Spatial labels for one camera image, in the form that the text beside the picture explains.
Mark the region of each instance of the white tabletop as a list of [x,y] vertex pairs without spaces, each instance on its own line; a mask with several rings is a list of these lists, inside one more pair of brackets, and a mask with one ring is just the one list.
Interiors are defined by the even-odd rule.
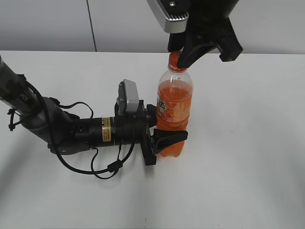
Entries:
[[[155,104],[168,61],[157,53],[0,54],[42,95],[85,101],[95,117],[114,115],[124,78]],[[193,105],[181,156],[145,167],[137,145],[106,181],[69,171],[21,126],[10,132],[0,103],[0,228],[305,228],[305,55],[243,54],[223,63],[209,54],[189,74]],[[81,105],[72,111],[90,115]],[[101,148],[97,168],[117,151]],[[89,169],[93,154],[65,159]]]

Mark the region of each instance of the black cable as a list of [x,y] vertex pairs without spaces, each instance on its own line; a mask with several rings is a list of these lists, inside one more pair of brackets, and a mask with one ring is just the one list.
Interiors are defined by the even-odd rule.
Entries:
[[77,104],[83,104],[83,105],[87,106],[87,107],[91,110],[91,116],[90,116],[90,118],[93,118],[93,115],[94,115],[93,110],[91,109],[91,107],[90,107],[88,104],[86,104],[86,103],[84,103],[84,102],[76,102],[76,103],[73,103],[73,104],[68,105],[68,106],[63,106],[63,105],[60,105],[60,104],[59,104],[58,106],[59,106],[60,108],[62,108],[62,109],[70,109],[70,108],[76,106]]
[[76,172],[76,173],[81,173],[81,174],[86,174],[86,175],[94,175],[95,174],[100,174],[100,173],[106,173],[109,170],[108,169],[103,169],[103,170],[99,170],[99,171],[95,171],[94,173],[92,171],[87,171],[87,170],[80,170],[77,168],[74,168],[72,166],[70,166],[62,157],[62,155],[60,154],[57,146],[56,146],[56,142],[54,139],[54,135],[53,135],[53,129],[52,129],[52,124],[51,124],[51,120],[50,120],[50,116],[49,116],[49,112],[48,112],[48,108],[47,105],[42,97],[42,95],[38,92],[38,90],[32,85],[30,84],[28,81],[26,81],[27,86],[36,94],[38,100],[40,101],[41,105],[42,105],[42,109],[46,118],[46,122],[47,122],[47,127],[49,130],[49,135],[50,135],[50,140],[51,140],[51,144],[54,147],[54,151],[56,156],[58,157],[58,159],[60,160],[60,162],[66,166],[69,170]]
[[93,168],[93,162],[96,158],[96,156],[98,155],[99,153],[99,150],[98,148],[96,147],[92,147],[92,149],[95,149],[96,150],[96,154],[93,156],[92,160],[91,160],[91,164],[90,164],[90,167],[91,167],[91,171],[93,172],[93,174],[98,178],[98,179],[102,179],[102,180],[107,180],[111,177],[113,177],[114,175],[116,175],[120,169],[120,167],[122,167],[123,163],[130,157],[130,155],[132,154],[132,151],[133,151],[133,147],[134,147],[134,144],[135,144],[135,129],[134,129],[134,123],[132,121],[132,135],[133,135],[133,140],[132,140],[132,144],[130,145],[130,148],[129,148],[129,151],[127,153],[127,155],[123,158],[122,161],[120,161],[120,153],[121,153],[121,149],[122,149],[122,142],[120,142],[120,145],[119,145],[119,153],[118,153],[118,156],[117,156],[117,160],[115,162],[113,162],[112,164],[116,164],[116,170],[114,171],[114,173],[109,176],[109,177],[100,177],[99,175],[96,174],[96,172],[94,171],[94,168]]
[[114,175],[116,175],[116,174],[118,173],[119,169],[116,169],[116,170],[114,171],[114,173],[112,173],[109,177],[100,177],[100,176],[94,171],[93,162],[94,162],[96,156],[98,155],[99,150],[98,150],[98,148],[95,148],[95,147],[93,147],[92,149],[95,149],[95,150],[96,150],[96,154],[93,156],[93,158],[92,158],[92,160],[91,160],[91,163],[90,163],[90,167],[91,167],[92,173],[93,173],[98,179],[101,179],[101,180],[107,180],[107,179],[110,179],[111,177],[113,177]]
[[134,129],[133,120],[132,120],[132,134],[133,134],[132,144],[130,145],[127,155],[123,158],[122,163],[124,163],[130,157],[130,155],[132,154],[132,151],[133,151],[134,144],[135,144],[135,129]]
[[88,2],[88,0],[86,0],[86,2],[87,2],[88,14],[89,14],[89,21],[90,21],[90,26],[91,26],[91,34],[92,34],[92,38],[93,38],[94,50],[97,52],[96,42],[95,42],[95,37],[94,37],[94,32],[93,32],[93,25],[92,25],[92,20],[91,20],[91,13],[90,13],[89,2]]

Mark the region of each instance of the bottle cap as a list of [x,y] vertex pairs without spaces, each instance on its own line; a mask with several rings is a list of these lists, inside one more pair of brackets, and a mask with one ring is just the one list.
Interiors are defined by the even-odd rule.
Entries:
[[187,68],[178,68],[177,67],[178,58],[180,57],[181,53],[182,53],[182,51],[173,51],[170,54],[168,68],[173,72],[181,73],[181,72],[185,72],[187,70]]

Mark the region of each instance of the orange soda bottle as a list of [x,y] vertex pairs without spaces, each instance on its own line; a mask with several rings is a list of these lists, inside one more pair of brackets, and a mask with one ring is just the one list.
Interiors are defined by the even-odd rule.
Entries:
[[[160,130],[186,130],[193,95],[193,82],[187,68],[177,67],[181,51],[172,52],[168,71],[159,81],[157,100],[157,128]],[[160,152],[162,156],[180,155],[184,141],[178,142]]]

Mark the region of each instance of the yellow label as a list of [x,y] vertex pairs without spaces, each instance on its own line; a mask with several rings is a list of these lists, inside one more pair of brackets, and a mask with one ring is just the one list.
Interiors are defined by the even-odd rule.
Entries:
[[102,118],[102,136],[103,136],[103,142],[111,141],[111,120],[110,120],[110,118]]

